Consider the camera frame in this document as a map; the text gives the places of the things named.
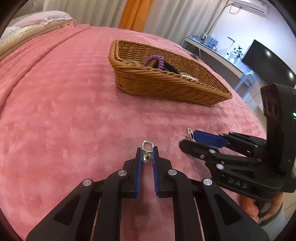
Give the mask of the right hand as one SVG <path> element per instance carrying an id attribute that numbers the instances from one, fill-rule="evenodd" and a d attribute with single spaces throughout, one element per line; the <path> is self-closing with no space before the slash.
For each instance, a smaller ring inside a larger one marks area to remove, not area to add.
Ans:
<path id="1" fill-rule="evenodd" d="M 245 196 L 240 196 L 239 197 L 239 202 L 240 202 L 240 206 L 241 208 L 257 223 L 260 223 L 261 221 L 266 221 L 270 218 L 272 218 L 273 216 L 276 215 L 276 213 L 280 210 L 280 207 L 283 203 L 283 192 L 280 192 L 279 194 L 277 194 L 272 202 L 271 202 L 271 206 L 267 212 L 267 214 L 262 217 L 259 218 L 259 209 L 258 207 L 255 205 L 254 201 L 251 198 L 245 197 Z"/>

